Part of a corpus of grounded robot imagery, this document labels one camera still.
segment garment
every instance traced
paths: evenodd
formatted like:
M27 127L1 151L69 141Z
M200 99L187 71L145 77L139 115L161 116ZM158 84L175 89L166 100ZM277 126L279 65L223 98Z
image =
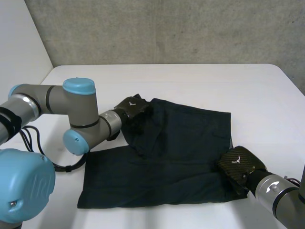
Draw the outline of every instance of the garment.
M227 202L238 195L216 163L231 143L231 114L153 99L129 146L88 154L78 208Z

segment black band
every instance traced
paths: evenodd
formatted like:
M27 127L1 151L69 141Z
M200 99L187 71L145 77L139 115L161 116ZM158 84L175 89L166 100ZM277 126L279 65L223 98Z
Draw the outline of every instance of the black band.
M15 134L21 130L22 119L15 115L15 113L5 107L0 107L0 113L3 113L10 119L10 123L15 127Z
M296 190L296 189L299 189L299 188L298 188L298 187L289 187L289 188L286 188L283 192L281 192L281 193L275 198L275 200L274 200L274 202L273 202L273 205L272 205L272 212L273 212L273 215L274 215L275 218L277 218L277 217L276 217L276 208L277 208L277 205L278 205L278 203L280 202L281 198L282 198L285 194L287 194L288 192L291 192L291 191Z
M96 120L94 123L91 123L89 125L73 125L70 123L70 126L73 128L76 128L76 129L84 129L84 128L89 128L89 127L95 126L96 124L99 123L99 121L100 121L100 119Z
M304 199L303 196L300 195L300 193L299 193L299 199L300 199L300 201L301 201L303 204L305 204L305 199Z
M22 94L22 95L28 97L29 99L31 99L36 104L36 106L38 107L39 116L42 114L42 109L41 109L39 103L33 97L31 97L31 96L29 96L28 94L25 94L25 93L16 93L16 94Z
M107 124L108 128L109 128L109 136L111 136L112 134L112 131L111 131L111 126L110 124L108 123L108 121L103 117L103 116L99 116L102 120L105 121L105 123Z
M0 123L2 123L5 126L5 128L7 129L8 133L9 133L8 140L10 140L12 137L14 137L15 128L12 125L12 123L10 123L10 121L6 117L4 117L3 115L0 115Z
M47 109L49 110L50 114L54 114L54 112L52 111L51 107L50 107L50 93L53 89L53 87L55 87L54 85L48 88L47 94L46 94L46 106Z
M14 228L14 229L21 229L21 227L22 227L22 224L20 226L16 227L16 228Z

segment concrete wall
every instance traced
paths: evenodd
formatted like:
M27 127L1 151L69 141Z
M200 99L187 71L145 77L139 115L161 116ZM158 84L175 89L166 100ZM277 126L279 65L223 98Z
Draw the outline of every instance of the concrete wall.
M305 93L305 0L25 0L54 66L272 63Z

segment robotic arm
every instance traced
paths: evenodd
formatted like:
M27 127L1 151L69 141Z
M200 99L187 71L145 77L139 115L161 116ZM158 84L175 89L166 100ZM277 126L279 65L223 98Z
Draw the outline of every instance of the robotic arm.
M21 84L0 105L0 145L42 114L69 117L63 135L65 147L75 155L88 153L102 141L115 139L122 125L144 112L147 103L123 100L114 110L98 113L94 82L66 80L62 86ZM55 185L52 162L45 156L17 149L0 151L0 229L19 229L47 205Z
M250 190L259 203L285 227L305 228L305 168L298 187L268 172L262 161L242 146L223 154L218 166L237 192Z

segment white table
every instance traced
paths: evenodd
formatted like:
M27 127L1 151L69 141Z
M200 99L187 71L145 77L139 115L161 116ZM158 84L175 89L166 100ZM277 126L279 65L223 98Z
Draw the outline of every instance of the white table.
M305 162L305 97L276 66L269 64L83 65L53 69L43 84L61 85L72 77L95 81L99 111L127 96L162 98L179 104L232 113L235 146L243 145L281 176L301 178ZM61 165L79 158L63 146L68 118L43 115L33 122L45 153ZM103 142L94 150L126 145ZM2 145L25 149L19 136ZM77 209L84 167L57 173L44 211L23 229L282 229L254 197L221 204L164 205L135 209Z

